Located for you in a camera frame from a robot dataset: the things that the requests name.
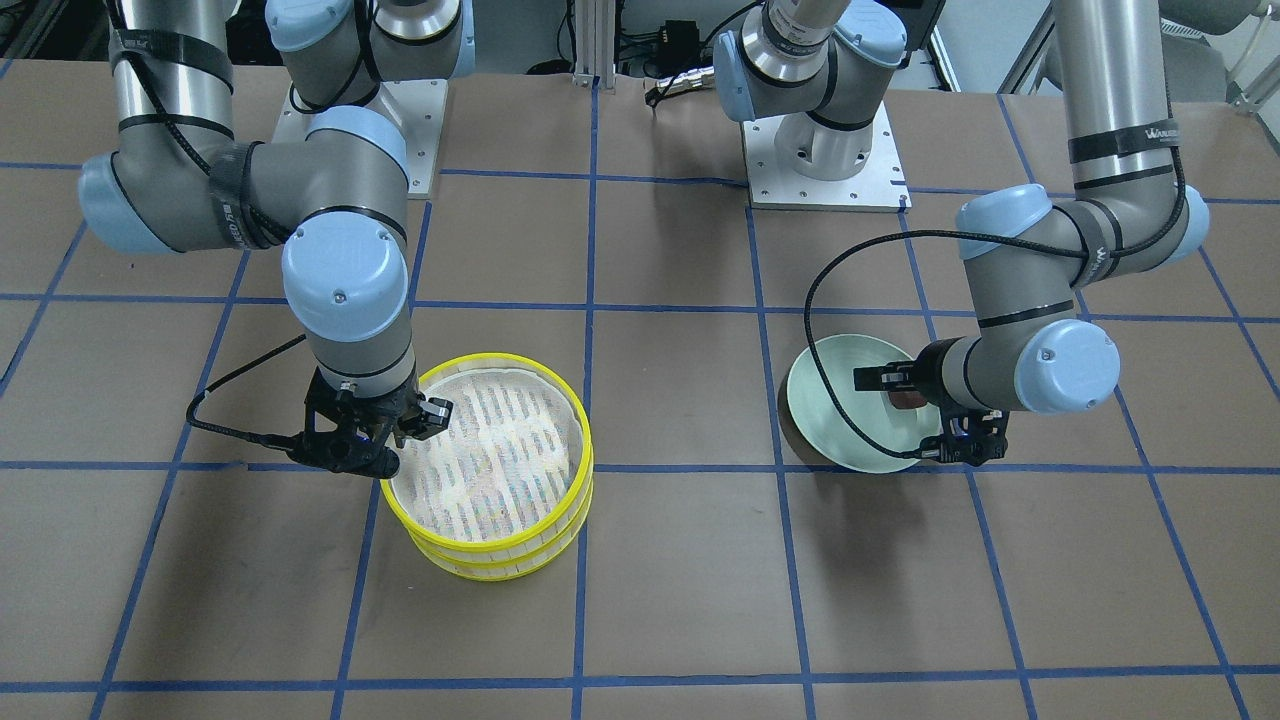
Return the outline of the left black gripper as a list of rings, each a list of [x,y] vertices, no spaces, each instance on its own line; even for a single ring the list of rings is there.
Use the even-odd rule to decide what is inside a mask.
[[[1005,457],[1009,448],[1009,414],[965,407],[945,389],[943,360],[955,343],[954,340],[936,341],[913,360],[860,366],[852,372],[855,389],[859,392],[922,393],[940,409],[941,432],[937,436],[924,438],[915,450],[895,451],[879,445],[859,427],[852,430],[872,448],[890,457],[964,462],[974,468]]]

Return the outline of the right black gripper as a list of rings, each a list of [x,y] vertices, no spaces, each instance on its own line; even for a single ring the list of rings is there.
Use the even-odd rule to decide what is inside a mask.
[[[333,473],[390,479],[401,469],[394,451],[407,439],[426,441],[449,428],[454,404],[428,397],[416,382],[371,398],[355,395],[355,384],[326,383],[315,372],[303,400],[303,429],[291,438],[288,457]]]

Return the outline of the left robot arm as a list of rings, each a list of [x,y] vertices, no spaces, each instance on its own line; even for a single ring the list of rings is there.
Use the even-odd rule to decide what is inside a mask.
[[[854,366],[842,336],[806,337],[786,379],[799,434],[841,466],[897,471],[922,460],[978,466],[1007,452],[1011,413],[1084,413],[1114,392],[1121,359],[1076,315],[1076,291],[1197,251],[1210,210],[1187,183],[1156,1],[1053,1],[1074,196],[1041,184],[973,199],[957,242],[978,333],[915,357]],[[876,1],[755,1],[712,41],[732,120],[782,119],[804,176],[856,170],[905,28]]]

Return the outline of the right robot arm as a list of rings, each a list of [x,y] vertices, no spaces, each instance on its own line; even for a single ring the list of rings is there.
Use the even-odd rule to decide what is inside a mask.
[[[191,427],[375,479],[407,439],[443,432],[451,402],[419,389],[404,217],[410,133],[384,90],[474,68],[468,1],[269,1],[269,38],[306,129],[241,142],[233,131],[230,1],[109,1],[118,149],[91,158],[79,208],[132,254],[282,250],[285,301],[316,369],[291,437]]]

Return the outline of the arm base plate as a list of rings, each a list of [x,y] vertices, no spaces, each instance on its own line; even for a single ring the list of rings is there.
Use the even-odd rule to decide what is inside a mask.
[[[369,106],[397,124],[408,152],[410,199],[429,200],[436,178],[445,124],[448,79],[404,79],[381,83]]]
[[[855,131],[808,114],[741,124],[751,205],[768,210],[900,211],[911,206],[884,104]]]

